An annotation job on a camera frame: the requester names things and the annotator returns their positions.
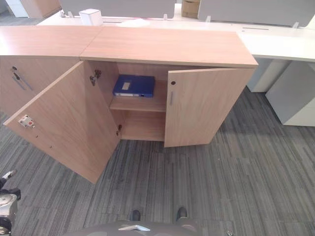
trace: open cabinet door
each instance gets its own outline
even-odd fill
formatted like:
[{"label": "open cabinet door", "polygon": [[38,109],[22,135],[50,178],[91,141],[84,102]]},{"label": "open cabinet door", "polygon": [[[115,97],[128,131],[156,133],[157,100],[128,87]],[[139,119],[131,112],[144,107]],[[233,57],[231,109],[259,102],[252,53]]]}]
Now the open cabinet door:
[{"label": "open cabinet door", "polygon": [[254,68],[168,72],[165,147],[208,144]]},{"label": "open cabinet door", "polygon": [[[90,81],[95,63],[78,62],[4,123],[93,183],[121,138],[103,89]],[[19,123],[24,115],[33,119],[34,128]]]}]

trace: cabinet top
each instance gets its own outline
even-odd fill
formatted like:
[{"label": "cabinet top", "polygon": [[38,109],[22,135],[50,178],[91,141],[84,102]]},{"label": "cabinet top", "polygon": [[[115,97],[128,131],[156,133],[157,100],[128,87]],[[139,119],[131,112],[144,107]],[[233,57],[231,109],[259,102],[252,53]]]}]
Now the cabinet top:
[{"label": "cabinet top", "polygon": [[0,55],[78,57],[102,27],[0,27]]},{"label": "cabinet top", "polygon": [[92,26],[0,27],[0,55],[253,67],[235,32]]}]

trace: blue binder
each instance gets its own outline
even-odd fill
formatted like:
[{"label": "blue binder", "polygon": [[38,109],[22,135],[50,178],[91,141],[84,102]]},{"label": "blue binder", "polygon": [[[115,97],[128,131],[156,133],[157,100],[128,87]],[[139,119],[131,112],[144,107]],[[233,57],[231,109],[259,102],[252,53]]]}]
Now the blue binder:
[{"label": "blue binder", "polygon": [[115,96],[153,97],[154,76],[119,75],[113,94]]}]

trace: person's foot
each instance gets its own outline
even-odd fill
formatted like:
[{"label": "person's foot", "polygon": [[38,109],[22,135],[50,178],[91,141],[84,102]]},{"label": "person's foot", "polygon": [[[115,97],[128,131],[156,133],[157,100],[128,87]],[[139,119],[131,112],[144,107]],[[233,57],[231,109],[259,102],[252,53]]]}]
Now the person's foot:
[{"label": "person's foot", "polygon": [[138,210],[133,210],[130,216],[131,221],[140,221],[141,214]]},{"label": "person's foot", "polygon": [[187,210],[183,206],[181,208],[179,208],[177,211],[176,221],[178,221],[178,219],[180,219],[181,217],[187,217]]}]

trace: gray partition panel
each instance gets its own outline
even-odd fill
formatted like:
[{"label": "gray partition panel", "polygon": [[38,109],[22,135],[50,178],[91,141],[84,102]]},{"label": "gray partition panel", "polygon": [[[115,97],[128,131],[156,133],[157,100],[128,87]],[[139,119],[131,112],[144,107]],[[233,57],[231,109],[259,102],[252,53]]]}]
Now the gray partition panel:
[{"label": "gray partition panel", "polygon": [[198,19],[306,26],[315,15],[315,0],[201,0]]},{"label": "gray partition panel", "polygon": [[60,0],[67,14],[79,15],[79,11],[99,9],[102,16],[168,18],[174,17],[175,0]]}]

